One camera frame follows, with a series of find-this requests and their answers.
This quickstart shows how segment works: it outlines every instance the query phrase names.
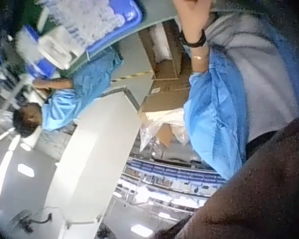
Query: plastic bag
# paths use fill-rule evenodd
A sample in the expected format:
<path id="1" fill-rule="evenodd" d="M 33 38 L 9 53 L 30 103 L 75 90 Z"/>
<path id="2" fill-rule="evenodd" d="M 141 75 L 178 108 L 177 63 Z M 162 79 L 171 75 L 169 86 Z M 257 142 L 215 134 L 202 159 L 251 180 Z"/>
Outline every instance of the plastic bag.
<path id="1" fill-rule="evenodd" d="M 170 128 L 171 128 L 171 131 L 173 132 L 173 134 L 175 135 L 175 137 L 177 138 L 177 140 L 182 145 L 186 145 L 188 143 L 189 136 L 188 136 L 185 126 L 171 124 Z"/>
<path id="2" fill-rule="evenodd" d="M 182 145 L 188 143 L 189 137 L 185 129 L 183 108 L 172 111 L 146 113 L 146 116 L 149 124 L 146 125 L 143 123 L 140 128 L 140 152 L 148 145 L 164 123 L 170 124 L 173 134 Z"/>

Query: yellow and black tape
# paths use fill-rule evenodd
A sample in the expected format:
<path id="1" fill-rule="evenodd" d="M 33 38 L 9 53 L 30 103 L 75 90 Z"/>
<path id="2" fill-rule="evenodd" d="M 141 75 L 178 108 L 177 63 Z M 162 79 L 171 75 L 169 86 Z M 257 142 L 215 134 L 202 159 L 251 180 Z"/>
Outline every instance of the yellow and black tape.
<path id="1" fill-rule="evenodd" d="M 152 73 L 152 72 L 153 71 L 138 72 L 138 73 L 135 73 L 135 74 L 132 74 L 132 75 L 123 76 L 123 77 L 120 77 L 120 78 L 113 79 L 113 80 L 111 80 L 111 82 L 117 82 L 117 81 L 121 81 L 121 80 L 126 80 L 126 79 L 130 79 L 130 78 L 133 78 L 133 77 L 136 77 L 136 76 L 146 75 L 146 74 Z"/>

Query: worker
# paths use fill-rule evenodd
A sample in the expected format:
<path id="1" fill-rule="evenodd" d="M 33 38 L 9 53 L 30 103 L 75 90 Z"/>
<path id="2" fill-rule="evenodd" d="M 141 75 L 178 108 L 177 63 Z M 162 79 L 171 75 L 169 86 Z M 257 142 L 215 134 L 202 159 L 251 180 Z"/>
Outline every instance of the worker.
<path id="1" fill-rule="evenodd" d="M 38 89 L 55 89 L 47 103 L 27 103 L 13 113 L 13 126 L 21 137 L 28 137 L 40 125 L 42 129 L 58 130 L 71 123 L 94 99 L 110 85 L 111 73 L 122 64 L 117 52 L 109 47 L 99 53 L 71 79 L 37 79 Z"/>
<path id="2" fill-rule="evenodd" d="M 265 17 L 224 14 L 206 26 L 211 2 L 174 0 L 193 70 L 184 120 L 193 149 L 228 180 L 246 145 L 256 151 L 299 117 L 299 62 Z"/>
<path id="3" fill-rule="evenodd" d="M 153 239 L 299 238 L 299 119 L 278 131 L 205 205 Z"/>

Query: fluorescent light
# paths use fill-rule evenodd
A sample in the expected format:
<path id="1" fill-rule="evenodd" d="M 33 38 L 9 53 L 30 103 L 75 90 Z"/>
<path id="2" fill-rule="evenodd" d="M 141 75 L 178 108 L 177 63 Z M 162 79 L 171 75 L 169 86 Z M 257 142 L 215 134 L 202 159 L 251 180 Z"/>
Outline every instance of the fluorescent light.
<path id="1" fill-rule="evenodd" d="M 34 171 L 32 168 L 24 165 L 24 164 L 18 164 L 18 171 L 20 173 L 23 173 L 24 175 L 33 178 L 34 177 Z"/>
<path id="2" fill-rule="evenodd" d="M 151 229 L 148 229 L 140 224 L 137 224 L 137 225 L 131 227 L 131 231 L 144 237 L 144 238 L 148 238 L 153 233 L 153 231 Z"/>
<path id="3" fill-rule="evenodd" d="M 6 170 L 8 169 L 8 166 L 10 164 L 12 155 L 13 155 L 12 151 L 8 151 L 7 153 L 5 153 L 2 163 L 0 165 L 0 194 L 3 186 Z"/>
<path id="4" fill-rule="evenodd" d="M 13 140 L 11 141 L 11 143 L 9 145 L 9 150 L 14 151 L 15 148 L 17 147 L 19 141 L 20 141 L 20 134 L 18 134 L 16 137 L 13 138 Z"/>
<path id="5" fill-rule="evenodd" d="M 21 143 L 20 144 L 21 148 L 23 148 L 26 151 L 31 151 L 31 147 L 27 145 L 26 143 Z"/>
<path id="6" fill-rule="evenodd" d="M 4 137 L 6 137 L 10 132 L 6 131 L 3 134 L 0 135 L 0 140 L 3 139 Z"/>
<path id="7" fill-rule="evenodd" d="M 114 195 L 114 196 L 117 196 L 118 198 L 121 198 L 121 197 L 122 197 L 122 195 L 119 194 L 119 193 L 117 193 L 117 192 L 113 192 L 113 195 Z"/>
<path id="8" fill-rule="evenodd" d="M 186 198 L 184 196 L 180 196 L 172 201 L 173 204 L 189 207 L 189 208 L 199 208 L 199 204 L 197 201 L 192 200 L 191 198 Z"/>
<path id="9" fill-rule="evenodd" d="M 167 214 L 167 213 L 159 213 L 158 216 L 160 218 L 170 219 L 170 214 Z"/>

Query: wristwatch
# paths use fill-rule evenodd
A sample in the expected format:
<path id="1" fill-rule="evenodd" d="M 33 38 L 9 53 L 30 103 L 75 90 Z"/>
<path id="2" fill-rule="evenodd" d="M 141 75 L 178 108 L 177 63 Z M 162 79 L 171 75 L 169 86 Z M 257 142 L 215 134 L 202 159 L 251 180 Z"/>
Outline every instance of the wristwatch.
<path id="1" fill-rule="evenodd" d="M 183 31 L 181 31 L 180 34 L 179 34 L 179 40 L 185 46 L 189 46 L 189 47 L 192 47 L 192 48 L 200 47 L 200 46 L 203 46 L 206 42 L 206 35 L 205 35 L 204 30 L 202 30 L 201 33 L 202 33 L 201 38 L 196 43 L 187 42 Z"/>

